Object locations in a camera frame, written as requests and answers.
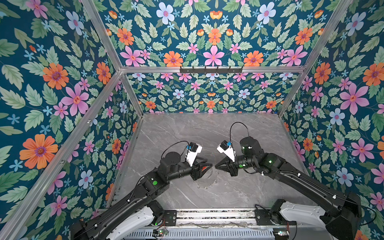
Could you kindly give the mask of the large keyring with red grip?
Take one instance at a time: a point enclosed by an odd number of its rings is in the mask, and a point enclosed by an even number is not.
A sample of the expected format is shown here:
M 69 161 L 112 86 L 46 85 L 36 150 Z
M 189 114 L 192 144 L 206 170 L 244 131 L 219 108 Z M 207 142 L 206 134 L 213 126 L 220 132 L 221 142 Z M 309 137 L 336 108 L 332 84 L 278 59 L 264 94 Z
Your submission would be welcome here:
M 216 168 L 209 169 L 200 179 L 196 181 L 198 189 L 210 189 L 218 183 L 218 171 Z

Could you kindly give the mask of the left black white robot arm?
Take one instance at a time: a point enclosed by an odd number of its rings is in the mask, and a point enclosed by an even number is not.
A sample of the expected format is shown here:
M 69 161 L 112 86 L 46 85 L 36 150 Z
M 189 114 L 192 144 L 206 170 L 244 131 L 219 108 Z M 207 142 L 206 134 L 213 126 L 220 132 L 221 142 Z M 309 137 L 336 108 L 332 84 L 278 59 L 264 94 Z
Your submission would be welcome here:
M 194 181 L 212 168 L 207 159 L 193 163 L 181 161 L 182 156 L 170 152 L 160 165 L 139 179 L 133 190 L 97 217 L 72 225 L 72 240 L 122 240 L 130 233 L 148 225 L 161 225 L 164 209 L 156 198 L 164 193 L 174 179 L 190 176 Z

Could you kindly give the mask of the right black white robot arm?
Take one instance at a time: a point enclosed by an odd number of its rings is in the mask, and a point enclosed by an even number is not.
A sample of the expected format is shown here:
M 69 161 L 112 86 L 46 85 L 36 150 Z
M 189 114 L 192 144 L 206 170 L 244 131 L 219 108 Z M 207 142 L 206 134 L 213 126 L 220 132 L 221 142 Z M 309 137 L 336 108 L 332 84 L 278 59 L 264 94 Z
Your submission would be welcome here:
M 360 197 L 355 193 L 345 194 L 331 189 L 296 169 L 284 158 L 266 153 L 252 137 L 240 141 L 241 155 L 236 155 L 232 143 L 221 142 L 217 150 L 225 158 L 216 164 L 216 169 L 236 177 L 240 169 L 254 169 L 256 174 L 277 180 L 303 194 L 315 206 L 294 205 L 278 200 L 274 209 L 288 222 L 305 222 L 324 228 L 337 240 L 353 240 L 362 219 Z

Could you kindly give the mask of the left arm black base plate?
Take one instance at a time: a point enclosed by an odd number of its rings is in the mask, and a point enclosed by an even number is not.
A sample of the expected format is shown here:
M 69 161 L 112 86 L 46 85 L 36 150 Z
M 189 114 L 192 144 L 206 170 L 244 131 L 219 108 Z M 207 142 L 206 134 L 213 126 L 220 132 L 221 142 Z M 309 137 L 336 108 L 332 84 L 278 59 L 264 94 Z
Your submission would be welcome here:
M 177 210 L 165 210 L 157 216 L 155 226 L 157 226 L 158 228 L 160 226 L 174 227 L 176 226 L 176 223 L 177 223 L 177 217 L 178 217 Z

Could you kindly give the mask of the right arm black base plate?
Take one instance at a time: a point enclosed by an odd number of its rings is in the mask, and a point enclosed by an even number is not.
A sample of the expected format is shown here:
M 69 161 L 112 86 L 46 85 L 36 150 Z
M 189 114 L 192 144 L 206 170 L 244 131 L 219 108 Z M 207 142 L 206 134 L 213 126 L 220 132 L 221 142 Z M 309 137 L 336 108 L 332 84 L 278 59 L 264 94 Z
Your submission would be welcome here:
M 258 226 L 269 226 L 269 225 L 277 226 L 281 224 L 281 222 L 272 218 L 269 210 L 255 209 L 254 213 L 255 213 L 255 220 Z

